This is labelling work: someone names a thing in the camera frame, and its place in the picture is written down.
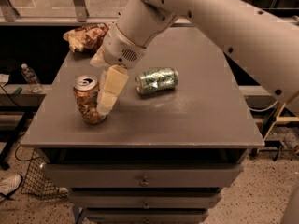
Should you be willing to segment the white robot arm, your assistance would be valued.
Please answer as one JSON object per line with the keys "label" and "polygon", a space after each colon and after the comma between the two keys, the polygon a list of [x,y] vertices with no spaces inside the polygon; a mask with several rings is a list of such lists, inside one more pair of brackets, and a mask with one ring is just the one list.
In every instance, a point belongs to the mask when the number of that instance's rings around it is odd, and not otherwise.
{"label": "white robot arm", "polygon": [[291,111],[299,109],[299,27],[241,0],[129,0],[91,59],[107,67],[99,110],[109,114],[152,39],[180,17]]}

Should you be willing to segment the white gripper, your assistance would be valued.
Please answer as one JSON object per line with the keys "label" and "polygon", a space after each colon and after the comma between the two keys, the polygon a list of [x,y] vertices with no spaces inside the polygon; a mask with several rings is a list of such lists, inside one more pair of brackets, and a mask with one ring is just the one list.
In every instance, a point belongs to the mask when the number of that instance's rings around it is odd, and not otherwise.
{"label": "white gripper", "polygon": [[[126,38],[113,23],[107,32],[102,47],[96,51],[90,60],[93,67],[109,67],[110,64],[121,64],[127,69],[134,68],[146,53]],[[100,90],[97,95],[97,112],[106,116],[113,109],[118,96],[128,81],[127,69],[121,65],[112,65],[100,76]]]}

